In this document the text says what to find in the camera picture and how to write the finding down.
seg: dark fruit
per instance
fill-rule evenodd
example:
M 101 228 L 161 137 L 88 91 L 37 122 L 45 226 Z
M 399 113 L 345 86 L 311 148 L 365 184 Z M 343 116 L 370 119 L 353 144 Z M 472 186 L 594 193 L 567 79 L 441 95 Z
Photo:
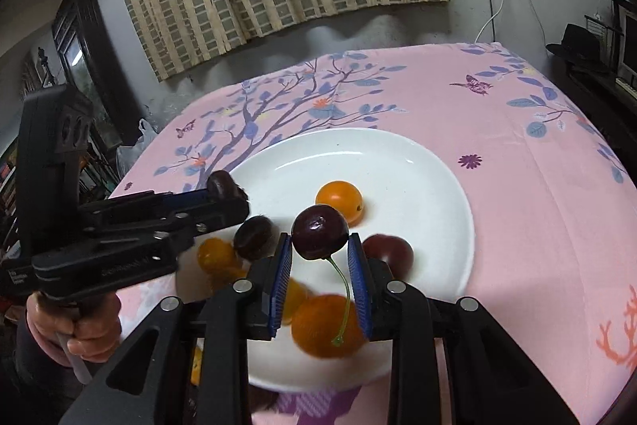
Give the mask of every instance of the dark fruit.
M 267 216 L 253 216 L 244 221 L 234 234 L 233 247 L 243 259 L 256 261 L 274 253 L 275 235 L 275 225 Z
M 206 181 L 206 188 L 214 202 L 236 199 L 237 197 L 248 200 L 245 191 L 234 182 L 233 178 L 225 170 L 213 171 Z
M 343 215 L 325 204 L 310 206 L 292 224 L 292 244 L 307 260 L 326 260 L 349 238 Z
M 368 258 L 383 260 L 394 278 L 403 280 L 413 265 L 413 249 L 407 240 L 386 234 L 374 234 L 362 243 Z

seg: table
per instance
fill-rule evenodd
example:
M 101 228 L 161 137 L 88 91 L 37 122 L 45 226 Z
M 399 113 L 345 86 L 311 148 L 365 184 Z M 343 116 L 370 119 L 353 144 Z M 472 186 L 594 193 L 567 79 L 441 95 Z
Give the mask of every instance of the table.
M 595 424 L 637 367 L 637 190 L 584 114 L 499 44 L 337 53 L 212 92 L 114 196 L 195 189 L 281 139 L 341 126 L 405 135 L 454 171 L 477 234 L 467 293 Z M 169 294 L 173 276 L 121 291 L 124 333 Z M 387 387 L 282 395 L 289 415 L 259 423 L 381 424 Z

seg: purple flower print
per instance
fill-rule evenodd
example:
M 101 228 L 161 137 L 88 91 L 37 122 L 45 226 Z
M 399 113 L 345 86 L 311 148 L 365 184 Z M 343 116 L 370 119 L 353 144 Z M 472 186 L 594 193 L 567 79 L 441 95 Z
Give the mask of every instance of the purple flower print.
M 471 92 L 475 92 L 476 94 L 488 94 L 487 90 L 491 89 L 493 85 L 491 83 L 486 83 L 485 81 L 476 80 L 470 74 L 467 74 L 467 83 L 450 83 L 450 85 L 457 85 L 458 87 L 466 87 L 471 90 Z
M 458 164 L 464 166 L 467 170 L 475 170 L 482 164 L 482 157 L 476 154 L 463 155 L 458 159 Z

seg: butterfly print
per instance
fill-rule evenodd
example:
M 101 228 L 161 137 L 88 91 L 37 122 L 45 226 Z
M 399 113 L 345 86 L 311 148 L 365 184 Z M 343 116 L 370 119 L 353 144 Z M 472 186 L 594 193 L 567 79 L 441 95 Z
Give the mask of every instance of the butterfly print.
M 186 123 L 182 129 L 175 129 L 177 131 L 177 139 L 181 139 L 184 136 L 184 133 L 190 132 L 195 127 L 195 119 Z
M 476 80 L 470 74 L 467 74 L 467 83 L 450 83 L 450 85 L 457 85 L 458 87 L 466 87 L 470 89 L 471 92 L 475 92 L 476 94 L 488 94 L 487 90 L 491 89 L 493 85 L 491 83 L 486 83 L 484 81 Z

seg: coral pattern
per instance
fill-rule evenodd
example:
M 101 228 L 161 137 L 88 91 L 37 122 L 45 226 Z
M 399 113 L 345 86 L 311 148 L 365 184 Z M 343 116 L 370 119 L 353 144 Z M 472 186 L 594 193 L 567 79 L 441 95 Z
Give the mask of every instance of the coral pattern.
M 595 343 L 618 366 L 626 366 L 631 372 L 637 368 L 637 341 L 635 340 L 635 332 L 637 331 L 637 292 L 633 285 L 630 286 L 631 298 L 626 303 L 626 310 L 623 313 L 625 321 L 623 323 L 623 332 L 628 339 L 628 348 L 625 353 L 620 354 L 610 345 L 608 337 L 610 333 L 611 321 L 606 324 L 600 324 L 601 340 L 597 339 Z

